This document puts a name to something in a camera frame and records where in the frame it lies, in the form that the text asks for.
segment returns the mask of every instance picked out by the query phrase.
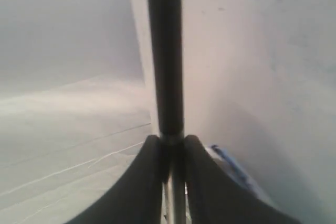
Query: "gray surface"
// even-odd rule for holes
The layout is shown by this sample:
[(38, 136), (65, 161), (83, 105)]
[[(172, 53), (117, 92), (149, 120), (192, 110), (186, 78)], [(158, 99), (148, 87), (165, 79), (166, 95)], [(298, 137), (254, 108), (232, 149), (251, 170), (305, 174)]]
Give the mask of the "gray surface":
[(150, 133), (130, 2), (0, 6), (0, 223), (62, 223)]

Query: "white backdrop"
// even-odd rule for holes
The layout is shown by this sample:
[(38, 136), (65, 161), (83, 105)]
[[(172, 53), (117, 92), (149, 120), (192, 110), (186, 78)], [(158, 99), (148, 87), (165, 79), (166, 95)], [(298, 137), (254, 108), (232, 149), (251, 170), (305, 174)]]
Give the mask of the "white backdrop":
[[(157, 131), (146, 0), (132, 0)], [(183, 0), (185, 130), (280, 208), (336, 222), (336, 0)]]

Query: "black rubber handle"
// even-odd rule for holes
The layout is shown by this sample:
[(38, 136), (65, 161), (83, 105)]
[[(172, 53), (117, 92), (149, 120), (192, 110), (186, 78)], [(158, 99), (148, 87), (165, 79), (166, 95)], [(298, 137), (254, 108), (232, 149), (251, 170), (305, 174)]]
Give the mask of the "black rubber handle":
[(183, 132), (181, 0), (148, 0), (159, 129)]

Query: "white wall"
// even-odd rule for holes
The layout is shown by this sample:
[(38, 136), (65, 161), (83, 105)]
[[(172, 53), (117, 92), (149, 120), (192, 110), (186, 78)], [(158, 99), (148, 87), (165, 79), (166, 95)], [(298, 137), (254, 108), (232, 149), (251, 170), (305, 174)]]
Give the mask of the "white wall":
[[(155, 101), (146, 0), (132, 6)], [(183, 0), (183, 12), (186, 132), (227, 147), (283, 211), (336, 222), (336, 0)]]

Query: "white floor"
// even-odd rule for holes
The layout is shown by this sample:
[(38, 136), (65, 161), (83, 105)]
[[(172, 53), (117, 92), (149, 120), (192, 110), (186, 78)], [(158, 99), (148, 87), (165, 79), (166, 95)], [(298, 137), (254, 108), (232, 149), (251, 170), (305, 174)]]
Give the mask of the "white floor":
[(60, 224), (151, 132), (130, 2), (0, 4), (0, 223)]

